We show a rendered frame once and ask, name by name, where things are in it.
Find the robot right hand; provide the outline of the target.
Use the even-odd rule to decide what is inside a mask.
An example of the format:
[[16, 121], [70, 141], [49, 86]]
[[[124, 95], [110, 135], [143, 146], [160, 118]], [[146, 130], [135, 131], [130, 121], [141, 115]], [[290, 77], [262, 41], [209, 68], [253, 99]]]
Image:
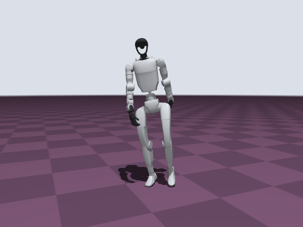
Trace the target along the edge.
[[[133, 106], [132, 105], [130, 105], [129, 106], [129, 108], [130, 108], [130, 110], [128, 111], [128, 113], [129, 113], [129, 118], [130, 118], [130, 120], [131, 120], [131, 124], [133, 125], [133, 126], [139, 126], [140, 124], [138, 124], [137, 122], [136, 122], [136, 120], [138, 120], [139, 121], [139, 119], [134, 115], [134, 108], [133, 108]], [[136, 119], [136, 120], [135, 120]]]

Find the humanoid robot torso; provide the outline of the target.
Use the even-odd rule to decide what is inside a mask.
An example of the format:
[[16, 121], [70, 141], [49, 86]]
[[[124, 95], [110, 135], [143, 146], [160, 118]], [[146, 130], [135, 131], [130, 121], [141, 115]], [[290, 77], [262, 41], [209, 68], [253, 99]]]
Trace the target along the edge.
[[152, 91], [157, 90], [159, 83], [158, 68], [153, 57], [146, 57], [146, 60], [134, 61], [133, 68], [137, 81], [137, 85], [141, 92], [148, 92], [146, 94], [146, 101], [144, 102], [145, 110], [147, 114], [154, 114], [160, 112], [159, 99], [156, 99]]

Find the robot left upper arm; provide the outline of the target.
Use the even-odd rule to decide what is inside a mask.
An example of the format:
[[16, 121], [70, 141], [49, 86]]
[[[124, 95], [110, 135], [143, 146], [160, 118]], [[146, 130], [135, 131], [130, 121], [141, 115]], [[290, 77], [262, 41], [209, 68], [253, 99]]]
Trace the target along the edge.
[[165, 61], [163, 59], [155, 59], [155, 61], [156, 61], [157, 66], [160, 67], [159, 70], [160, 70], [160, 74], [162, 77], [162, 81], [161, 81], [162, 85], [164, 87], [169, 86], [170, 82], [168, 79], [168, 72], [167, 72]]

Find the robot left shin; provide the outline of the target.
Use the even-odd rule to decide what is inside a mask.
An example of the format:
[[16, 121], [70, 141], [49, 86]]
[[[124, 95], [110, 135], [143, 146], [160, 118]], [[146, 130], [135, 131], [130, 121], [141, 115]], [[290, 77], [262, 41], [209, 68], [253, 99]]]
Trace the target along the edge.
[[172, 140], [171, 140], [171, 143], [169, 145], [166, 145], [164, 151], [165, 151], [165, 158], [166, 158], [166, 161], [168, 163], [169, 173], [170, 173], [170, 169], [172, 169], [172, 171], [173, 171], [173, 165], [172, 165], [172, 161], [173, 161]]

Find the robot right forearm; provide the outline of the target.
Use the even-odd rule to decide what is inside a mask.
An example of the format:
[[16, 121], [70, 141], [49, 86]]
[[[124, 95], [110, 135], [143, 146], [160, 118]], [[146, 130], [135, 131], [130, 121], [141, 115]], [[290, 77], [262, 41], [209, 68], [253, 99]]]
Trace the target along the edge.
[[127, 111], [130, 110], [129, 106], [132, 105], [134, 108], [134, 99], [133, 99], [134, 93], [132, 91], [127, 91], [127, 85], [126, 85], [126, 103], [127, 103]]

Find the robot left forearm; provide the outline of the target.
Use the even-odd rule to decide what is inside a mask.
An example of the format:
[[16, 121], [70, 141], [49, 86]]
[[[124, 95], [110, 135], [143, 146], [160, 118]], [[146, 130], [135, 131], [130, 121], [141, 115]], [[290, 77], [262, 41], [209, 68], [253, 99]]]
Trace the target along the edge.
[[168, 102], [169, 102], [169, 100], [173, 100], [173, 102], [174, 102], [173, 94], [172, 94], [172, 90], [171, 90], [171, 83], [170, 83], [169, 86], [166, 86], [166, 87], [164, 88], [164, 90], [165, 90], [165, 92], [166, 92], [166, 97], [167, 97], [167, 99], [168, 99]]

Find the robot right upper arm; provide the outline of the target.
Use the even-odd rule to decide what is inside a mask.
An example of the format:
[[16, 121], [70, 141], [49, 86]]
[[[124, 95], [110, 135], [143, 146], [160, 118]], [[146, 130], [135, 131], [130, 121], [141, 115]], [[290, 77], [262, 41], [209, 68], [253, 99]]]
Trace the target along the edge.
[[134, 84], [133, 84], [133, 64], [129, 63], [125, 67], [125, 75], [126, 75], [126, 82], [127, 82], [127, 91], [134, 91]]

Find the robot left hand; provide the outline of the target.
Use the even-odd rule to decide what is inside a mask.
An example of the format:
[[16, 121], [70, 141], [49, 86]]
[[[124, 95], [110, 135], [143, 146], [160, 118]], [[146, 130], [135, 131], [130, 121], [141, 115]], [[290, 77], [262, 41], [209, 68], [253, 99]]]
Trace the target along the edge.
[[169, 100], [168, 104], [170, 105], [170, 107], [172, 107], [173, 100]]

